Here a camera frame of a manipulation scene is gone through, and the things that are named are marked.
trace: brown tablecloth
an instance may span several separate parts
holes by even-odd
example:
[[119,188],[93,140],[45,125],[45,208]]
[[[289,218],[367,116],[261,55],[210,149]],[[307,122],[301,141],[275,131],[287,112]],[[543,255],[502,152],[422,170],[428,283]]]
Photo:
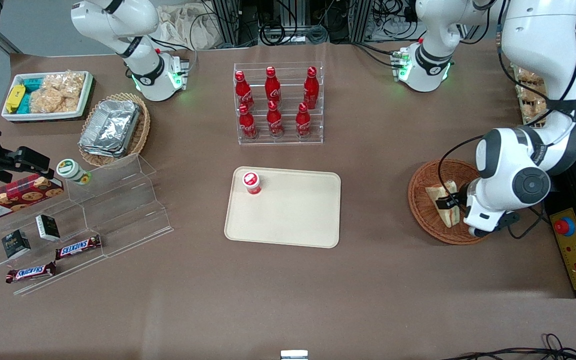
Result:
[[[546,224],[522,240],[503,232],[446,246],[409,212],[407,185],[421,164],[520,119],[491,41],[460,46],[454,58],[437,91],[416,93],[349,45],[199,53],[187,91],[147,102],[142,154],[158,170],[155,191],[174,231],[28,296],[13,296],[0,271],[0,359],[257,360],[308,349],[314,360],[431,360],[537,347],[548,332],[576,348],[576,300]],[[233,63],[310,60],[326,66],[324,144],[240,147]],[[13,74],[90,71],[93,103],[135,92],[116,55],[11,61]],[[80,158],[81,126],[0,118],[1,142],[54,162]],[[226,239],[239,166],[338,173],[338,246]],[[517,228],[534,220],[524,215]]]

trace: acrylic display rack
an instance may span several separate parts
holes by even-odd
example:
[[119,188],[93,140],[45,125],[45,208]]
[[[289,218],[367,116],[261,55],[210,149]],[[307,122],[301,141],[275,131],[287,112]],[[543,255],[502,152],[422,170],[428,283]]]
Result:
[[[101,248],[92,248],[57,261],[55,276],[8,285],[14,294],[29,294],[102,260],[173,231],[166,208],[153,189],[153,169],[140,155],[130,155],[90,171],[91,181],[80,186],[64,181],[64,194],[0,218],[1,282],[11,269],[27,269],[55,260],[55,249],[100,235]],[[39,237],[37,215],[55,218],[61,239]],[[30,251],[7,259],[2,238],[25,232]]]
[[[270,136],[266,114],[268,112],[268,100],[264,84],[266,82],[266,68],[273,66],[276,77],[281,83],[281,121],[284,129],[282,137],[277,139]],[[308,68],[317,68],[317,80],[319,82],[319,94],[317,107],[308,110],[310,114],[311,135],[305,139],[297,136],[295,118],[299,104],[304,101],[304,82],[306,81]],[[256,139],[248,139],[243,136],[239,123],[239,101],[235,86],[235,72],[243,71],[247,82],[250,84],[254,100],[254,110],[250,114],[254,117],[254,125],[259,132]],[[237,127],[237,139],[239,145],[282,145],[282,144],[322,144],[324,141],[324,67],[321,61],[292,62],[292,63],[236,63],[232,73],[234,94],[234,116]]]

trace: cookie image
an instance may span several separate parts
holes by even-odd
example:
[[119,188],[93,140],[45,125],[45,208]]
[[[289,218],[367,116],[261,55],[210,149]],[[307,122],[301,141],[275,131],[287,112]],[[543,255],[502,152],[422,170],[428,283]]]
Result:
[[0,193],[0,205],[10,205],[12,201],[9,200],[8,194]]
[[25,203],[20,203],[19,205],[14,205],[13,207],[10,207],[10,210],[12,210],[13,212],[18,212],[19,210],[22,210],[23,208],[27,208],[28,205],[26,205]]
[[52,190],[46,191],[46,196],[48,196],[48,198],[52,198],[52,197],[57,196],[63,192],[64,191],[62,189],[52,189]]
[[25,193],[25,194],[21,195],[21,198],[25,201],[37,201],[43,197],[44,196],[42,193],[38,193],[36,191]]
[[48,189],[50,187],[51,182],[45,178],[45,177],[40,177],[37,178],[37,180],[34,181],[34,187],[41,190],[41,191],[45,191],[46,189]]

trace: wicker basket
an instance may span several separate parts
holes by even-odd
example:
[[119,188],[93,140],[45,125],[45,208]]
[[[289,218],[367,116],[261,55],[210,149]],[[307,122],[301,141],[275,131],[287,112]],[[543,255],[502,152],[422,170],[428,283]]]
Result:
[[[412,175],[408,185],[408,205],[419,225],[432,237],[453,245],[470,245],[486,239],[476,237],[468,232],[469,226],[464,223],[464,212],[460,211],[461,221],[453,227],[446,227],[439,217],[434,202],[426,193],[426,187],[439,184],[437,176],[439,160],[426,162]],[[475,166],[456,159],[446,159],[441,164],[441,177],[444,181],[453,180],[459,189],[462,185],[471,182],[480,175]]]
[[[148,109],[146,108],[146,104],[144,104],[144,101],[141,100],[141,98],[139,98],[138,96],[133,95],[132,93],[117,93],[114,95],[110,95],[106,97],[104,100],[98,102],[97,105],[94,105],[93,109],[90,110],[90,112],[88,113],[86,122],[84,123],[81,133],[83,134],[86,131],[86,128],[88,127],[90,119],[92,118],[92,115],[94,114],[95,110],[103,101],[106,100],[117,100],[117,101],[130,100],[133,103],[139,105],[140,111],[139,111],[139,118],[137,119],[137,126],[135,126],[134,132],[132,133],[132,139],[130,139],[130,145],[128,146],[128,152],[126,152],[126,156],[141,153],[142,149],[144,148],[144,145],[146,145],[146,138],[148,137],[148,132],[151,130],[151,116],[150,114],[148,114]],[[79,148],[79,152],[81,153],[81,156],[84,158],[84,160],[86,160],[88,164],[98,167],[105,166],[119,159],[116,157],[93,155],[91,153],[85,152],[81,148]]]

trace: yellow control panel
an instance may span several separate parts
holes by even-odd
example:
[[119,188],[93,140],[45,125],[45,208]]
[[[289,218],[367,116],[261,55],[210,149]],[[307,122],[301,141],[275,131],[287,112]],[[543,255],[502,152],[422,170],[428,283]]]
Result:
[[559,251],[576,290],[576,216],[572,207],[551,215],[550,222],[557,237]]

